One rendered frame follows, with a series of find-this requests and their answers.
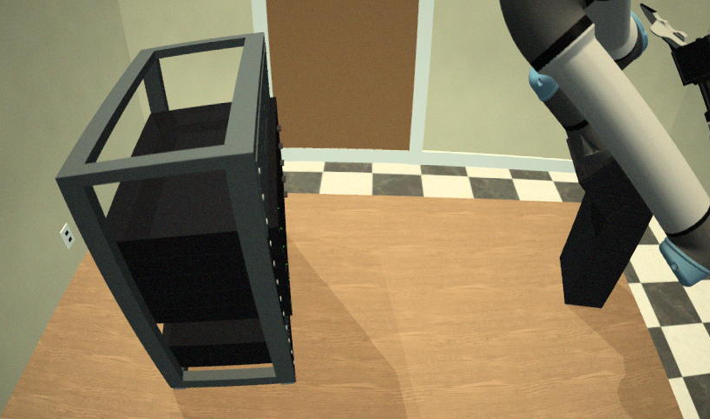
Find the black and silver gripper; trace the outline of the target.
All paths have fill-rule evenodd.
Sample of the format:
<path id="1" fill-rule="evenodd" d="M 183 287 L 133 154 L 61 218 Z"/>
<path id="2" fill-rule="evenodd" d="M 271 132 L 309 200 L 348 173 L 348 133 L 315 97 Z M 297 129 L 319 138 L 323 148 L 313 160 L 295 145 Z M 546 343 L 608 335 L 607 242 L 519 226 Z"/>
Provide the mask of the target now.
<path id="1" fill-rule="evenodd" d="M 669 44 L 683 86 L 699 85 L 707 107 L 704 115 L 710 122 L 710 34 L 689 44 L 688 36 L 683 31 L 674 30 L 650 7 L 642 3 L 640 7 L 651 23 L 651 32 Z"/>

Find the dark grey server rack frame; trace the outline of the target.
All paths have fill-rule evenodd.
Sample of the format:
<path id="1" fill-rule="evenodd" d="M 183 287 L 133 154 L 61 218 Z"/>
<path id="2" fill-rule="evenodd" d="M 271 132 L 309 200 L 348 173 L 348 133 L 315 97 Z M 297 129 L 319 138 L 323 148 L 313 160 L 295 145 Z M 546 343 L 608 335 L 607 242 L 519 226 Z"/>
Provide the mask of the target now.
<path id="1" fill-rule="evenodd" d="M 296 382 L 283 167 L 277 176 L 283 143 L 276 97 L 265 96 L 264 42 L 258 32 L 141 50 L 55 178 L 173 389 Z M 241 46 L 232 102 L 169 110 L 159 58 Z M 96 162 L 142 80 L 151 114 L 131 157 Z M 93 186 L 115 182 L 105 217 Z M 273 367 L 188 371 L 266 363 Z"/>

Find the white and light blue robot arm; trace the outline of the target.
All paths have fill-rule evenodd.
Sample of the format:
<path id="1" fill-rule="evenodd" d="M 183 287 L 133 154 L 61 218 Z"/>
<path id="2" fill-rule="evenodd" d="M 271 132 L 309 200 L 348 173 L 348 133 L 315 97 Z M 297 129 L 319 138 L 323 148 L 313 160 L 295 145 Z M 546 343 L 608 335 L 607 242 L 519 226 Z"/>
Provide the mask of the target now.
<path id="1" fill-rule="evenodd" d="M 529 85 L 577 159 L 613 155 L 666 234 L 659 251 L 691 287 L 710 275 L 710 198 L 623 73 L 648 45 L 631 0 L 594 1 L 500 0 L 500 8 L 532 66 Z"/>

